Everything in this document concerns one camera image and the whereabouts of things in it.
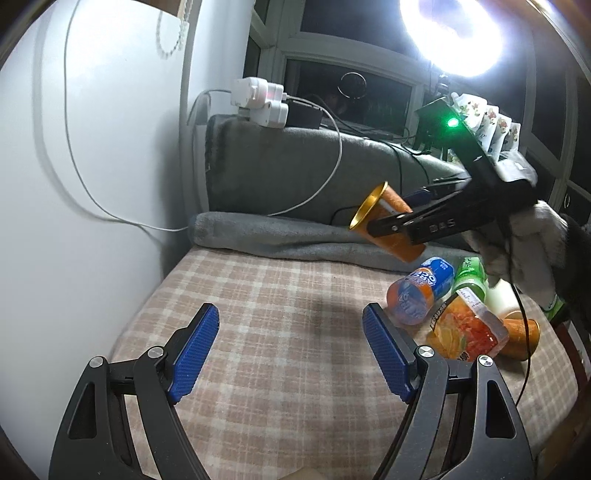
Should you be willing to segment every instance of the metal pivot screw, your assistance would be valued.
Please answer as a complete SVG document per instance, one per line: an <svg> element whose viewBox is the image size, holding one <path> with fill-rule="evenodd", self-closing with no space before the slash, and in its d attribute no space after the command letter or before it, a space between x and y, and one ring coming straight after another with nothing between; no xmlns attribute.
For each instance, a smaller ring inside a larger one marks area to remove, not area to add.
<svg viewBox="0 0 591 480"><path fill-rule="evenodd" d="M481 355L478 357L478 361L480 362L481 365L485 366L485 367L491 367L492 364L494 363L492 361L492 358L489 357L488 355Z"/></svg>
<svg viewBox="0 0 591 480"><path fill-rule="evenodd" d="M426 358L430 358L433 355L435 355L435 351L430 346L423 345L423 346L420 346L418 348L418 354L420 356L424 356Z"/></svg>
<svg viewBox="0 0 591 480"><path fill-rule="evenodd" d="M90 359L90 362L88 362L88 365L91 368L100 367L102 364L103 364L103 358L101 356L94 356L93 358Z"/></svg>
<svg viewBox="0 0 591 480"><path fill-rule="evenodd" d="M153 346L150 350L148 350L148 356L150 358L160 358L164 355L164 350L161 346Z"/></svg>

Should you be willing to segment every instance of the orange drink bottle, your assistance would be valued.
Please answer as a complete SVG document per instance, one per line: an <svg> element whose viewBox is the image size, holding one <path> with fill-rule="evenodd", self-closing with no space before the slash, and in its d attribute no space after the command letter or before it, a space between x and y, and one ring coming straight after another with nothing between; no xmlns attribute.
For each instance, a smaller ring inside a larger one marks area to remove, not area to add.
<svg viewBox="0 0 591 480"><path fill-rule="evenodd" d="M421 323L436 300L452 287L453 267L444 259L432 257L411 274L388 289L386 302L394 319L406 325Z"/></svg>

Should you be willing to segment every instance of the blue gripper pad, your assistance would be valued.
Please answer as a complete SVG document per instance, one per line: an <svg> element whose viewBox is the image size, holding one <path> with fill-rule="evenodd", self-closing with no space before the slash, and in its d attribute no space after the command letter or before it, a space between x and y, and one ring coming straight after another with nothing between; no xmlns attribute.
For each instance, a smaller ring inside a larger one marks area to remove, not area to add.
<svg viewBox="0 0 591 480"><path fill-rule="evenodd" d="M220 327L219 311L210 305L174 364L168 397L176 404L191 393Z"/></svg>
<svg viewBox="0 0 591 480"><path fill-rule="evenodd" d="M370 303L363 309L362 321L363 332L390 392L409 403L417 390L413 386L413 383L416 384L413 382L416 377L413 374L416 372L414 354L377 303ZM390 329L384 325L385 322L389 323ZM392 334L398 337L396 342Z"/></svg>

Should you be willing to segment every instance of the orange cup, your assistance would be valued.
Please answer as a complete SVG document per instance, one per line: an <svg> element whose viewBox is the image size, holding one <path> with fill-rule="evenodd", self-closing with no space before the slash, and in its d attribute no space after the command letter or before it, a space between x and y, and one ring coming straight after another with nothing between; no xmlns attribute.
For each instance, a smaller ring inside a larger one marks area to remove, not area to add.
<svg viewBox="0 0 591 480"><path fill-rule="evenodd" d="M525 323L522 318L503 319L503 325L509 330L509 341L501 353L524 362L527 360L527 343L525 341ZM540 325L532 319L527 320L530 332L530 352L533 355L540 342Z"/></svg>
<svg viewBox="0 0 591 480"><path fill-rule="evenodd" d="M406 204L400 195L392 190L388 182L381 183L372 190L369 196L357 210L351 220L349 230L353 230L375 243L377 246L390 252L403 262L416 260L425 250L425 245L413 245L403 233L373 237L368 233L367 225L371 220L394 215L396 213L410 213L413 210Z"/></svg>

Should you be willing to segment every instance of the plaid bed sheet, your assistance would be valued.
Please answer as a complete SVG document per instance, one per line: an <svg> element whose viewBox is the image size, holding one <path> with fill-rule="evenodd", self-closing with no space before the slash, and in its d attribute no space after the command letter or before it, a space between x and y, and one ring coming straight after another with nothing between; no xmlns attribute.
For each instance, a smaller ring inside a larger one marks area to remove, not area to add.
<svg viewBox="0 0 591 480"><path fill-rule="evenodd" d="M177 412L212 479L277 479L301 467L328 478L372 478L406 405L388 390L363 335L361 311L384 303L398 275L335 262L193 248L118 340L113 361L163 345L204 302L220 330ZM541 310L525 301L541 339L519 413L534 455L570 411L577 384ZM428 326L411 330L425 339ZM525 363L497 357L514 398ZM443 460L454 401L446 402L427 474ZM135 398L129 420L144 472L158 477Z"/></svg>

